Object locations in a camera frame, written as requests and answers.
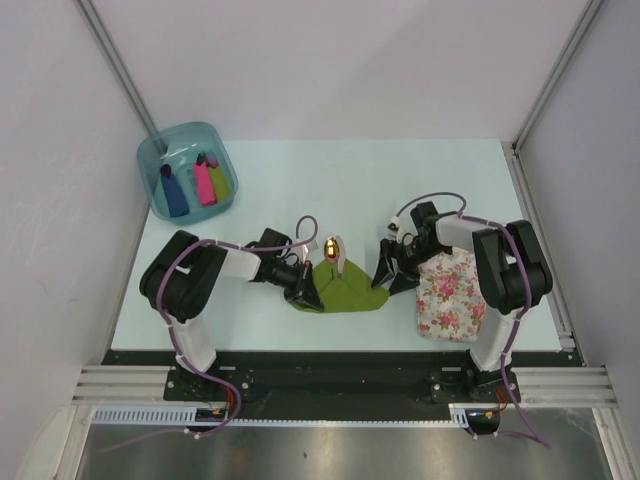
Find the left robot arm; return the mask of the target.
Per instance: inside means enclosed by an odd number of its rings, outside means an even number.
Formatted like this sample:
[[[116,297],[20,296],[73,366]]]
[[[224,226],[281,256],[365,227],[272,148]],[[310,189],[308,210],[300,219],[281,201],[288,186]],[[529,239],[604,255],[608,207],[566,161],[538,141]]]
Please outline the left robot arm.
[[[324,310],[312,263],[285,259],[293,246],[288,236],[270,228],[244,247],[179,230],[143,273],[140,294],[163,316],[176,360],[189,371],[185,385],[197,398],[210,399],[221,387],[220,374],[210,368],[217,353],[200,318],[218,280],[270,283],[283,289],[289,304]]]

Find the green paper napkin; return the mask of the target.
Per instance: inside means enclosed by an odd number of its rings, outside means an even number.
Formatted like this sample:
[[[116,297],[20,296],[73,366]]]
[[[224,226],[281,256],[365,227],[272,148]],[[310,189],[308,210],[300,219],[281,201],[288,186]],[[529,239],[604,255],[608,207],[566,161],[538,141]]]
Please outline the green paper napkin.
[[[327,261],[316,266],[313,275],[324,314],[377,310],[390,296],[383,287],[372,288],[371,277],[350,260],[345,261],[341,278],[333,276]]]

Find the iridescent gold spoon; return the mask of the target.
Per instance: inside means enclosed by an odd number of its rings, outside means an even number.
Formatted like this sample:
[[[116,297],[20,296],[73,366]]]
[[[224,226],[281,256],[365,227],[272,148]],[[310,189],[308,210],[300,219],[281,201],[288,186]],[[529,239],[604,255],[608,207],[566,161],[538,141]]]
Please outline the iridescent gold spoon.
[[[329,237],[324,243],[324,258],[331,267],[333,279],[341,280],[346,263],[345,244],[339,235]]]

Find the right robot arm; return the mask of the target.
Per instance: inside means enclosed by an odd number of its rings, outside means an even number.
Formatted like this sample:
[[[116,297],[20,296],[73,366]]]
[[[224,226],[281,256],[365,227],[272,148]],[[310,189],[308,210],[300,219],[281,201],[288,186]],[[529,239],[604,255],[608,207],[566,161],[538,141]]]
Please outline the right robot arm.
[[[502,225],[455,211],[440,213],[430,201],[417,204],[410,216],[414,233],[401,229],[398,215],[390,220],[371,286],[387,284],[395,295],[417,287],[419,266],[440,253],[458,248],[474,256],[487,309],[468,351],[472,369],[461,376],[461,388],[469,399],[484,401],[497,389],[493,372],[510,363],[522,318],[553,288],[538,237],[527,220]]]

